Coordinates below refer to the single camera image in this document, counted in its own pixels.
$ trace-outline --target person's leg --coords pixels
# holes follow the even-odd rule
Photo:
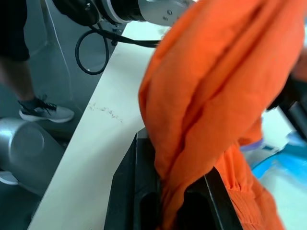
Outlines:
[[[0,57],[0,82],[9,87],[21,102],[35,98],[30,69],[25,61]]]
[[[21,105],[19,115],[29,121],[71,120],[70,109],[45,103],[35,97],[30,69],[26,63],[29,50],[24,41],[27,18],[26,0],[4,1],[0,7],[0,83],[13,90]]]

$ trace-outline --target silver metal object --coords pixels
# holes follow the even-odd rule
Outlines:
[[[38,124],[0,119],[0,167],[30,192],[43,196],[63,154],[64,148]]]
[[[154,24],[172,26],[194,3],[193,0],[138,0],[143,18]]]

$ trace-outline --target orange fabric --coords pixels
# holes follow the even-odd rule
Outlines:
[[[304,11],[305,0],[200,0],[159,45],[139,101],[163,186],[162,229],[213,166],[245,230],[283,228],[238,140],[260,138],[261,112],[303,46]]]
[[[298,80],[307,81],[307,47],[302,50],[292,73]]]

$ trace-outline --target sneaker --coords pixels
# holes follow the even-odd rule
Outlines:
[[[39,100],[38,107],[35,109],[28,109],[21,105],[19,116],[26,121],[49,120],[55,123],[64,123],[73,119],[74,112],[68,108]]]

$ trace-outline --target white table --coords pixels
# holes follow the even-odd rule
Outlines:
[[[156,40],[166,27],[129,23],[124,36]],[[102,230],[112,177],[144,127],[138,90],[154,49],[119,43],[29,230]]]

